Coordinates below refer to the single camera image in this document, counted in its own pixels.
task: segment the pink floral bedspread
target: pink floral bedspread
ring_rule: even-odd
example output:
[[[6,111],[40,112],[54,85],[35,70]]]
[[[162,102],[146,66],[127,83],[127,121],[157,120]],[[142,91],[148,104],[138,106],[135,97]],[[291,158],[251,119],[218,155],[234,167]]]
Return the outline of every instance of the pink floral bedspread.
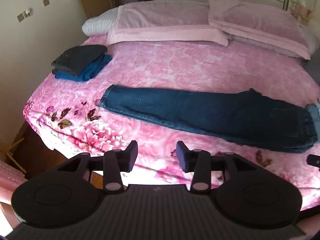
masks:
[[[105,44],[107,36],[90,37],[85,44]],[[135,167],[123,173],[124,184],[190,185],[192,174],[181,171],[176,142],[212,155],[235,152],[298,187],[302,208],[320,204],[320,172],[308,166],[308,154],[320,155],[320,144],[304,154],[288,154],[239,146],[220,138],[172,130],[113,114],[98,108],[112,84],[128,87],[172,88],[238,93],[250,88],[274,99],[305,106],[320,98],[320,88],[301,67],[301,61],[266,49],[233,41],[227,48],[208,42],[122,42],[108,48],[113,60],[88,82],[57,80],[52,74],[28,100],[23,114],[46,145],[68,158],[79,152],[92,156],[139,145]],[[212,187],[222,183],[212,172]]]

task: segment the jeans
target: jeans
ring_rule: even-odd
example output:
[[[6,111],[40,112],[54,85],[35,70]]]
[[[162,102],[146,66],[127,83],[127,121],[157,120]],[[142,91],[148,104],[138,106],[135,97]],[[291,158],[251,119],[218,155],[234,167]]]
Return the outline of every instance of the jeans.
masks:
[[[99,106],[171,129],[272,151],[302,153],[318,139],[306,109],[253,89],[222,94],[112,85]]]

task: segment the folded clothes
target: folded clothes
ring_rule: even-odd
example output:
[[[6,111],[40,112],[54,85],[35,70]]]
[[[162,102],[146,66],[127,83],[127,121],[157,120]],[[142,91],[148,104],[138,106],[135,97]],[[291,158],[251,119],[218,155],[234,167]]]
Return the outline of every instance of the folded clothes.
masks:
[[[85,45],[68,49],[51,63],[55,67],[52,73],[59,71],[70,76],[79,76],[89,64],[106,51],[107,48],[102,45]]]
[[[302,153],[318,140],[307,109],[253,89],[223,94],[112,85],[99,106],[168,128],[272,151]]]
[[[85,82],[94,78],[111,61],[112,57],[108,54],[99,56],[94,62],[89,64],[78,76],[74,77],[65,72],[57,70],[54,77],[57,79],[66,79],[76,82]]]

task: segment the pink pillowcase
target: pink pillowcase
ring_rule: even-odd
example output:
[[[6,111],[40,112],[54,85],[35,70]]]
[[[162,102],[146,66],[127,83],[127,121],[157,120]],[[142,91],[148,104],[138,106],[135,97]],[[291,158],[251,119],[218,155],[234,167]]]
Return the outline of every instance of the pink pillowcase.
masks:
[[[238,0],[209,0],[209,5],[210,26],[310,59],[307,43],[289,12]]]
[[[107,45],[121,41],[212,41],[228,46],[223,31],[208,24],[208,4],[148,1],[119,6]]]

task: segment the pillow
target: pillow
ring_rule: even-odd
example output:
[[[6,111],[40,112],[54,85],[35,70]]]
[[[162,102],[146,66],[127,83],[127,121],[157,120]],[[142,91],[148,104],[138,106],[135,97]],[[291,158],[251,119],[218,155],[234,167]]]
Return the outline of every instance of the pillow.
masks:
[[[118,7],[110,9],[98,17],[88,19],[82,26],[82,32],[87,36],[108,34],[115,24]]]
[[[310,59],[308,45],[289,12],[238,0],[209,0],[209,5],[210,26]]]
[[[311,30],[309,30],[309,28],[307,26],[305,26],[302,23],[299,23],[299,27],[302,33],[302,36],[304,37],[304,39],[306,40],[307,44],[308,44],[308,48],[309,48],[309,52],[310,55],[312,56],[316,50],[319,48],[320,46],[320,41],[319,39],[312,33]]]
[[[208,24],[207,3],[147,1],[119,6],[107,45],[121,41],[212,41],[228,45],[228,37]]]
[[[244,38],[244,37],[241,37],[241,36],[236,36],[236,35],[231,35],[230,34],[229,35],[229,40],[230,41],[239,41],[239,42],[242,42],[242,43],[247,43],[247,44],[253,45],[255,47],[260,47],[260,48],[272,50],[275,53],[283,54],[283,55],[286,55],[286,56],[289,56],[289,57],[300,57],[298,54],[296,54],[296,53],[294,53],[292,51],[289,51],[289,50],[286,50],[286,49],[281,49],[281,48],[279,48],[277,46],[273,46],[273,45],[270,45],[270,44],[267,44],[267,43],[255,41],[255,40],[252,40],[252,39],[249,39],[249,38]]]

